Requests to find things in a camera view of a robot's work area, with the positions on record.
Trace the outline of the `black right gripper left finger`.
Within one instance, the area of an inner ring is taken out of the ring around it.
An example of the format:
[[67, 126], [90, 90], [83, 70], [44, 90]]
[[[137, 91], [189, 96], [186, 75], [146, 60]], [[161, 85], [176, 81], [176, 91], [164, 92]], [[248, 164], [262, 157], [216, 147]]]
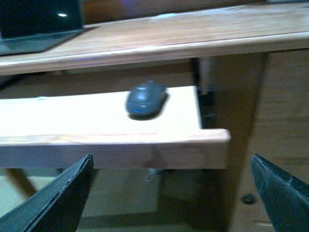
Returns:
[[90, 192], [90, 154], [0, 218], [2, 232], [75, 232]]

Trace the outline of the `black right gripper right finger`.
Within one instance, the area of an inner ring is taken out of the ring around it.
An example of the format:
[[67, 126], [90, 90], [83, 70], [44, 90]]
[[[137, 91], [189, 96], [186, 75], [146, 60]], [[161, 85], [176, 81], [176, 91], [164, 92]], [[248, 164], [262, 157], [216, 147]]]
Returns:
[[258, 154], [250, 161], [256, 191], [276, 232], [309, 230], [309, 186]]

